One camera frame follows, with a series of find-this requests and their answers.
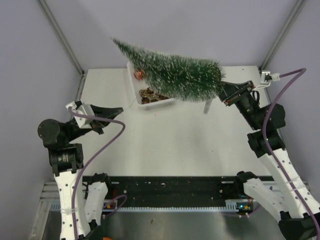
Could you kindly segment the white plastic basket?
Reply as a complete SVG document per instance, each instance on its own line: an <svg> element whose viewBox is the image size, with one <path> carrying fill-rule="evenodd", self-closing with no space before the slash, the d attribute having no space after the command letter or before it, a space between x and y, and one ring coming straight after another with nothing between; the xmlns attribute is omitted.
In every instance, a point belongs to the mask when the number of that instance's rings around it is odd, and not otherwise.
<svg viewBox="0 0 320 240"><path fill-rule="evenodd" d="M131 89L135 96L138 107L148 110L148 109L154 109L155 107L164 107L165 105L170 105L175 103L174 98L158 100L150 103L143 103L142 97L140 95L140 90L146 90L149 86L145 83L144 80L136 79L136 77L134 76L135 71L132 67L132 64L129 61L127 62L126 66L127 66L128 79L129 79Z"/></svg>

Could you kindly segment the brown and gold ornament garland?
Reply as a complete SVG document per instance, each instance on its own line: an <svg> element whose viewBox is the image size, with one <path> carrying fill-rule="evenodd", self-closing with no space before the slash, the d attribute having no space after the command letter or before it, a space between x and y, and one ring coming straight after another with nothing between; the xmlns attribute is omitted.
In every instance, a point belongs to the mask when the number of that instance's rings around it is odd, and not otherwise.
<svg viewBox="0 0 320 240"><path fill-rule="evenodd" d="M140 89L139 96L141 97L141 103L143 105L169 99L164 95L155 93L149 87Z"/></svg>

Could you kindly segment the small green christmas tree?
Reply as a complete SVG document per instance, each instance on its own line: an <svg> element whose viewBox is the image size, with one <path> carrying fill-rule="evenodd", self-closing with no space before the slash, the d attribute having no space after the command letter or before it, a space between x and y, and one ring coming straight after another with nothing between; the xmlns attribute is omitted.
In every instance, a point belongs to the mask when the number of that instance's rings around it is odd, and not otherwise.
<svg viewBox="0 0 320 240"><path fill-rule="evenodd" d="M186 102L205 102L223 91L225 77L212 59L167 54L112 39L152 91Z"/></svg>

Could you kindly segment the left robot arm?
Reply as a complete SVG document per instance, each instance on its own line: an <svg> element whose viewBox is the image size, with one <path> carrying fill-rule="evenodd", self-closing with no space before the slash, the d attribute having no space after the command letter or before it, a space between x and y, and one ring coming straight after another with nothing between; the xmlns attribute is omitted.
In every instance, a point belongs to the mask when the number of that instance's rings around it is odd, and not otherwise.
<svg viewBox="0 0 320 240"><path fill-rule="evenodd" d="M110 123L125 124L116 120L124 110L121 107L105 108L81 101L71 102L66 108L72 114L68 122L55 119L43 120L37 134L48 150L49 164L58 187L61 240L102 240L101 217L106 198L114 191L106 173L96 173L88 178L83 193L83 147L72 141L93 131L99 135Z"/></svg>

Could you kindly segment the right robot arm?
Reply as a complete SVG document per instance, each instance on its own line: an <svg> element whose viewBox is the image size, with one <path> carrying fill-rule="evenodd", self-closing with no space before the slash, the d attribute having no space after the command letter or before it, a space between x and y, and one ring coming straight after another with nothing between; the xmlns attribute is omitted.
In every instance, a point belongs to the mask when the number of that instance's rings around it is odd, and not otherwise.
<svg viewBox="0 0 320 240"><path fill-rule="evenodd" d="M225 82L219 99L226 106L235 105L254 130L247 135L251 150L271 174L280 194L274 193L252 172L241 171L235 178L233 192L239 198L253 198L277 222L287 240L320 238L320 203L311 195L289 158L278 129L285 126L285 109L273 101L260 107L252 93L251 81Z"/></svg>

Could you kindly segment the red glitter bauble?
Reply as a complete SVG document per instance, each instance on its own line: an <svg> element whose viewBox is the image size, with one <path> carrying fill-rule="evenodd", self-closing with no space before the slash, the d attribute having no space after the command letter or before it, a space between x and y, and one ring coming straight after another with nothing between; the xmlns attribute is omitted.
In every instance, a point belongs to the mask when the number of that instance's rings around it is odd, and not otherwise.
<svg viewBox="0 0 320 240"><path fill-rule="evenodd" d="M133 75L138 81L144 80L144 73L142 71L135 71Z"/></svg>

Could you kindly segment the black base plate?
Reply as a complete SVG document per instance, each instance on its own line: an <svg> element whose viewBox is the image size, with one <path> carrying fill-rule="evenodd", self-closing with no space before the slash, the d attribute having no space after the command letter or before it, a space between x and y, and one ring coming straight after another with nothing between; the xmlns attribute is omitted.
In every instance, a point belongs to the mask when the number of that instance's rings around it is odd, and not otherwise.
<svg viewBox="0 0 320 240"><path fill-rule="evenodd" d="M226 200L248 199L234 176L110 176L105 197L127 196L124 208L224 207Z"/></svg>

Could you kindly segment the aluminium frame rail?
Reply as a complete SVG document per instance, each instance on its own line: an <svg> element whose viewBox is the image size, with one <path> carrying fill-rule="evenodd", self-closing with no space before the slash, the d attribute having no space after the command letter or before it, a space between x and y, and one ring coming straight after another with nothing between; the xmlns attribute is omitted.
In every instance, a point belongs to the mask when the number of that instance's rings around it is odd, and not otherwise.
<svg viewBox="0 0 320 240"><path fill-rule="evenodd" d="M274 181L263 181L263 184L268 189L271 189L274 193L282 197L282 193L280 192L280 189L275 184ZM42 200L48 200L48 201L55 201L59 200L60 194L59 194L59 188L54 181L48 181L44 183L40 198Z"/></svg>

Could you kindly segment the right aluminium corner post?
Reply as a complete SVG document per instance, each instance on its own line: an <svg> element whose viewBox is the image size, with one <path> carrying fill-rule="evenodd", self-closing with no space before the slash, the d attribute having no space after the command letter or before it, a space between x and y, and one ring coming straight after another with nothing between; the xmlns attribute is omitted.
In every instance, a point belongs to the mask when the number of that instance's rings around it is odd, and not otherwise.
<svg viewBox="0 0 320 240"><path fill-rule="evenodd" d="M290 11L286 21L284 22L279 34L277 35L275 41L273 42L271 48L268 50L262 64L258 68L261 72L262 70L266 70L274 56L276 55L277 51L281 47L282 43L284 42L286 36L288 35L289 31L293 27L295 21L297 20L298 16L300 15L301 11L303 10L305 4L307 3L306 0L296 0L295 4Z"/></svg>

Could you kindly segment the aluminium corner post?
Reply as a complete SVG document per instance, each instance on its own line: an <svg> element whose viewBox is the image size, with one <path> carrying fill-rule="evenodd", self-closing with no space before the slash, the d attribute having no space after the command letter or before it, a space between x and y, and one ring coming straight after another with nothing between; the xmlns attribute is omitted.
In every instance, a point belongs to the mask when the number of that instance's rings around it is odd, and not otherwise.
<svg viewBox="0 0 320 240"><path fill-rule="evenodd" d="M300 15L301 11L303 10L305 4L307 3L306 0L296 0L295 4L290 11L286 21L284 22L279 34L277 35L275 41L273 42L271 48L268 50L262 64L258 68L261 72L262 70L266 70L274 56L276 55L277 51L281 47L282 43L284 42L286 36L288 35L289 31L293 27L295 21L297 20L298 16Z"/></svg>
<svg viewBox="0 0 320 240"><path fill-rule="evenodd" d="M81 67L74 51L72 50L67 38L65 37L65 34L63 33L61 27L59 26L59 23L57 22L53 12L51 11L48 3L46 0L37 0L36 1L43 12L45 18L47 19L49 25L51 26L55 36L57 37L60 45L62 46L65 54L69 58L70 62L78 72L80 76L84 75L84 70Z"/></svg>

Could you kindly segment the left aluminium corner post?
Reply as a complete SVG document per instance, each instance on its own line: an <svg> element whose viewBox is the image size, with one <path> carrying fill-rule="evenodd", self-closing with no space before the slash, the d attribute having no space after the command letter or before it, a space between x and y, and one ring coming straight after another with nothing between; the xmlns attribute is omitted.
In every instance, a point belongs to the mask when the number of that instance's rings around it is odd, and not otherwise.
<svg viewBox="0 0 320 240"><path fill-rule="evenodd" d="M45 18L47 19L49 25L51 26L55 36L57 37L60 45L62 46L65 54L69 58L70 62L78 72L80 76L84 75L84 70L81 67L74 51L72 50L67 38L65 37L65 34L63 33L61 27L59 26L59 23L57 22L53 12L51 11L48 3L46 0L37 0L36 1L43 12Z"/></svg>

